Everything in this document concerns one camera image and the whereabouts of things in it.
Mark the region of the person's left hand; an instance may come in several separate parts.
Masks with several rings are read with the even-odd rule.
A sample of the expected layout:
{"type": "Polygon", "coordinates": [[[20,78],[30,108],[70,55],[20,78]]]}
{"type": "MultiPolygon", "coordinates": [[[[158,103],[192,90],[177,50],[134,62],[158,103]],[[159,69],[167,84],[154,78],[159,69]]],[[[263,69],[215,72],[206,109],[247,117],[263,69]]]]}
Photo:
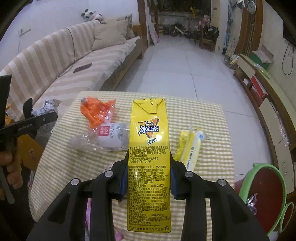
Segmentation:
{"type": "Polygon", "coordinates": [[[1,167],[6,167],[6,181],[14,189],[23,185],[21,158],[17,138],[1,138],[1,167]]]}

